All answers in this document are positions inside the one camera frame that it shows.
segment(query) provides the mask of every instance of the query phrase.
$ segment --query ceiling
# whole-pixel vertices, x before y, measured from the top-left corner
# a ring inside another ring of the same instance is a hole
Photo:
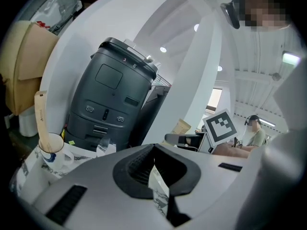
[[[231,0],[210,1],[221,4]],[[176,77],[195,35],[194,25],[200,20],[200,14],[187,0],[167,0],[134,40],[162,63],[160,75],[170,83]],[[305,55],[299,36],[292,27],[272,32],[252,32],[246,27],[239,30],[231,28],[229,31],[233,38],[232,49],[230,51],[229,44],[223,43],[220,60],[223,71],[218,72],[217,80],[228,81],[227,71],[235,71],[235,114],[242,117],[258,114],[276,124],[267,128],[277,132],[287,131],[282,113],[272,96],[294,68],[282,62],[283,51],[301,57]],[[161,46],[167,49],[166,53],[160,52]],[[233,68],[228,67],[230,57],[238,58]],[[279,81],[272,79],[274,73],[280,74]]]

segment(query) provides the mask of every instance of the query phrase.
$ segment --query brown paper bag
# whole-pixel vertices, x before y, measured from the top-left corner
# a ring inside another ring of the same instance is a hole
[[[30,21],[15,22],[0,51],[5,102],[15,115],[34,105],[34,95],[59,37]]]
[[[178,120],[178,123],[176,126],[173,128],[171,131],[171,134],[177,134],[177,135],[183,135],[187,133],[191,129],[191,125],[189,125],[187,122],[183,121],[181,118]],[[169,144],[165,140],[160,143],[160,145],[169,145],[169,146],[174,146],[172,144]]]

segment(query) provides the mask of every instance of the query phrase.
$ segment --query person's arm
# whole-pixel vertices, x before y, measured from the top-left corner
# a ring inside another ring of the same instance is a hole
[[[261,147],[265,139],[265,132],[261,129],[255,135],[251,146],[242,146],[241,149],[251,152],[253,149]]]
[[[220,144],[216,147],[216,149],[212,153],[213,155],[221,155],[228,157],[238,157],[247,159],[249,156],[248,151],[244,151],[238,148],[231,148],[226,144]]]

